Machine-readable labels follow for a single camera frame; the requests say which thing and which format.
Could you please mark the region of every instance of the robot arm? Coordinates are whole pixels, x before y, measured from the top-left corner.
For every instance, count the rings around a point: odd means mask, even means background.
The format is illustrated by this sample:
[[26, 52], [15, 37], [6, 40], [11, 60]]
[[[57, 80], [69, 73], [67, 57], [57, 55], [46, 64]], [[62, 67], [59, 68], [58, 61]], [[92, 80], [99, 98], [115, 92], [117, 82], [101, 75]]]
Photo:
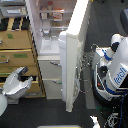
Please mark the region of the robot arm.
[[33, 81], [32, 76], [24, 82], [21, 81], [21, 75], [25, 74], [27, 71], [27, 67], [21, 67], [7, 77], [2, 88], [2, 92], [0, 93], [0, 116], [7, 107], [7, 97], [18, 99], [23, 96], [28, 89], [30, 89]]

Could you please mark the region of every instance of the refrigerator door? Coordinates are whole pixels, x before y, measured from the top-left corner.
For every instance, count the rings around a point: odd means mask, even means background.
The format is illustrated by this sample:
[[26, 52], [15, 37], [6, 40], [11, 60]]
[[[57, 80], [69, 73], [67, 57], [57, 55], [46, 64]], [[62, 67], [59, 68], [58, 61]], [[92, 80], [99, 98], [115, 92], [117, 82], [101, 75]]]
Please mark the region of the refrigerator door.
[[77, 0], [66, 31], [66, 111], [71, 112], [79, 92], [79, 77], [92, 0]]

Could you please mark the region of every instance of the wooden drawer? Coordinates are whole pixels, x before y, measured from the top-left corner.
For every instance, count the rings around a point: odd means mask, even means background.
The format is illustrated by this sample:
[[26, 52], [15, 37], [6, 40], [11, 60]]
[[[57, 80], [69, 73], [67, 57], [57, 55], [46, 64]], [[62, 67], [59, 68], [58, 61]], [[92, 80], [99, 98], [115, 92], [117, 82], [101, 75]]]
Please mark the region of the wooden drawer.
[[[0, 77], [7, 77], [8, 75], [10, 75], [13, 71], [15, 71], [17, 68], [20, 67], [16, 67], [16, 66], [11, 66], [11, 67], [0, 67]], [[32, 66], [27, 66], [28, 67], [28, 71], [24, 74], [24, 76], [37, 76], [38, 75], [38, 71], [37, 71], [37, 67], [36, 65], [32, 65]]]
[[[4, 85], [4, 82], [0, 82], [0, 87], [2, 87]], [[40, 86], [39, 86], [39, 81], [38, 81], [38, 77], [35, 81], [32, 81], [32, 85], [31, 88], [27, 91], [27, 93], [32, 93], [32, 92], [40, 92]]]
[[47, 99], [62, 99], [62, 84], [54, 83], [53, 80], [43, 80]]
[[50, 62], [60, 64], [59, 60], [38, 60], [42, 79], [55, 79], [62, 77], [61, 66], [54, 65]]
[[35, 63], [31, 49], [0, 50], [0, 67], [34, 65], [34, 64]]
[[31, 48], [27, 30], [0, 32], [0, 49], [27, 49]]

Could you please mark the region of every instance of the label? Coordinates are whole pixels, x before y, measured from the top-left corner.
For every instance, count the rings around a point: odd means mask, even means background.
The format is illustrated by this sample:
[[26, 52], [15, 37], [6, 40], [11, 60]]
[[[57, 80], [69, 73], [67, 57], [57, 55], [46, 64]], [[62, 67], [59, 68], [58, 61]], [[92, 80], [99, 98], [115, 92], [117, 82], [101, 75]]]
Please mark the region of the label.
[[27, 54], [13, 54], [14, 58], [28, 58]]
[[13, 35], [12, 34], [7, 34], [9, 39], [13, 39]]
[[13, 68], [8, 68], [9, 70], [13, 70]]
[[1, 55], [1, 58], [5, 58], [6, 56], [5, 55]]
[[117, 87], [120, 87], [127, 74], [128, 71], [120, 64], [113, 77], [113, 81]]
[[20, 9], [7, 10], [7, 12], [8, 12], [9, 14], [19, 14], [19, 13], [20, 13]]

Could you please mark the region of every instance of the dark floor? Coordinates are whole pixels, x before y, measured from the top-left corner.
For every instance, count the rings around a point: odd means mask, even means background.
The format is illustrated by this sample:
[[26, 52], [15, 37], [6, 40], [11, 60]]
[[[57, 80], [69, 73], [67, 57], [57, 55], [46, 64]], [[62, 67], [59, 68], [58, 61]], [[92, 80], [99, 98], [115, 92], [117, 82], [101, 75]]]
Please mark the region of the dark floor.
[[[120, 33], [126, 36], [119, 15], [122, 9], [128, 7], [128, 1], [120, 0], [94, 0], [91, 8], [91, 19], [87, 33], [85, 52], [90, 52], [91, 45], [110, 46], [111, 36]], [[87, 109], [85, 95], [79, 94], [74, 103], [72, 113], [65, 111], [65, 103], [62, 100], [20, 99], [19, 105], [9, 105], [5, 113], [0, 117], [0, 128], [36, 128], [40, 125], [79, 125], [83, 128], [92, 128], [93, 122], [90, 115], [98, 117], [99, 124], [103, 128], [105, 119], [100, 110]]]

